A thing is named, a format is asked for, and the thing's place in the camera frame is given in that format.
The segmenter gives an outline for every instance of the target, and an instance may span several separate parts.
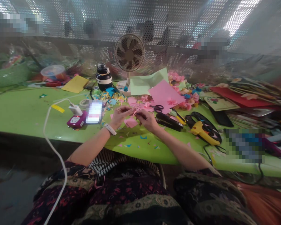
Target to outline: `wristwatch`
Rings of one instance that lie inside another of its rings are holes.
[[[106,123],[104,126],[107,128],[107,130],[109,130],[109,132],[110,132],[113,136],[116,135],[116,131],[115,131],[108,123]]]

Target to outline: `green table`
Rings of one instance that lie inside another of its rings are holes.
[[[82,91],[80,94],[83,93],[87,95],[89,92]],[[49,106],[54,103],[54,100],[67,97],[71,97],[70,100],[74,104],[79,104],[81,100],[85,99],[84,95],[72,97],[75,95],[77,94],[61,89],[31,89],[28,87],[19,87],[17,90],[3,93],[0,95],[0,132],[43,137],[42,129]],[[50,139],[83,143],[102,128],[102,124],[86,125],[78,131],[68,128],[66,123],[72,116],[71,111],[67,109],[69,106],[68,101],[60,103],[59,106],[64,108],[65,112],[60,113],[57,110],[51,110],[46,127],[46,134]],[[192,111],[200,112],[206,116],[217,128],[225,128],[217,124],[206,107],[199,106],[198,108],[193,108]],[[108,111],[103,118],[103,122],[108,123],[111,120],[110,114],[112,113],[113,110]],[[182,116],[185,116],[190,112],[180,111],[180,113]],[[110,138],[106,143],[106,148],[154,163],[178,164],[177,159],[166,145],[143,127],[136,126],[131,129],[123,124],[122,128],[117,132],[116,136]],[[190,133],[188,127],[185,127],[182,132],[169,128],[165,128],[165,130],[184,143],[190,143],[194,150],[204,153],[203,146],[205,142],[201,139],[195,139],[195,136]],[[225,141],[224,135],[222,135],[222,139],[223,143],[221,146],[228,150],[230,147]],[[212,146],[207,147],[208,151],[213,149],[214,147]],[[219,170],[259,174],[256,164],[233,163],[228,156],[218,156],[214,153],[210,153],[210,155],[214,158],[214,165]],[[281,159],[277,157],[266,154],[265,164],[262,164],[261,168],[265,176],[281,177]]]

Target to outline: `black stapler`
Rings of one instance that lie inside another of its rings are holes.
[[[183,129],[183,125],[181,123],[173,120],[172,118],[161,112],[156,114],[155,120],[158,124],[179,132]]]

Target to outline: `smartphone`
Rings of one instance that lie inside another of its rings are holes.
[[[90,101],[87,107],[87,124],[98,124],[101,123],[103,118],[103,102],[99,100]]]

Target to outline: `person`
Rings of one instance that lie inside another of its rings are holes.
[[[115,109],[117,130],[135,109]],[[256,224],[242,193],[196,151],[139,110],[140,123],[163,141],[186,172],[174,181],[176,197],[162,186],[158,167],[104,149],[111,133],[103,127],[65,162],[67,185],[48,224]],[[40,186],[23,225],[43,224],[64,183],[63,170]]]

